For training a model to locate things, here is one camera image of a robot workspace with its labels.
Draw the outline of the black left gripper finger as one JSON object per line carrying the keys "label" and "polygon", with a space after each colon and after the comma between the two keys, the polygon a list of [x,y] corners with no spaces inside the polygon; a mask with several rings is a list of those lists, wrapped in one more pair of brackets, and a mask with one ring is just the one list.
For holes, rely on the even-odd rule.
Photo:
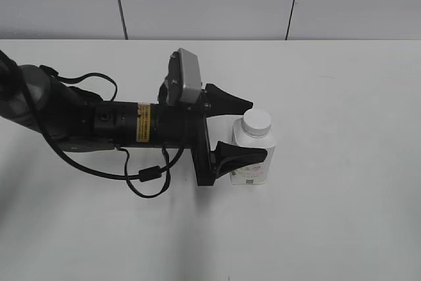
{"label": "black left gripper finger", "polygon": [[216,178],[245,166],[262,163],[267,150],[254,147],[240,147],[218,141],[211,151],[211,171]]}
{"label": "black left gripper finger", "polygon": [[243,115],[253,108],[253,102],[231,95],[214,84],[205,86],[206,117]]}

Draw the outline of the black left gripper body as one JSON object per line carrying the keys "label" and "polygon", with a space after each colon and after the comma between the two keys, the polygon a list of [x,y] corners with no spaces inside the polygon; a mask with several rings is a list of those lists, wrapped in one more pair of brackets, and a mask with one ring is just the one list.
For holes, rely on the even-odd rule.
{"label": "black left gripper body", "polygon": [[196,103],[166,103],[169,93],[161,88],[156,105],[156,141],[168,147],[184,145],[191,151],[198,186],[213,186],[216,167],[211,155],[205,105],[207,92],[202,90]]}

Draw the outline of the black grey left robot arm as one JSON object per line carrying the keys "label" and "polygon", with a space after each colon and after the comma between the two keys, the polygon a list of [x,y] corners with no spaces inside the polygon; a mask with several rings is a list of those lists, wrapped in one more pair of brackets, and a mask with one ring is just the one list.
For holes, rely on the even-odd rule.
{"label": "black grey left robot arm", "polygon": [[253,104],[201,81],[197,55],[178,49],[156,103],[105,101],[80,89],[80,78],[65,78],[45,65],[16,64],[1,55],[1,116],[40,133],[52,150],[70,162],[71,153],[129,147],[175,149],[164,166],[125,174],[121,180],[142,182],[170,177],[170,169],[190,150],[197,183],[211,186],[221,176],[261,163],[263,148],[218,142],[211,147],[207,119],[243,115]]}

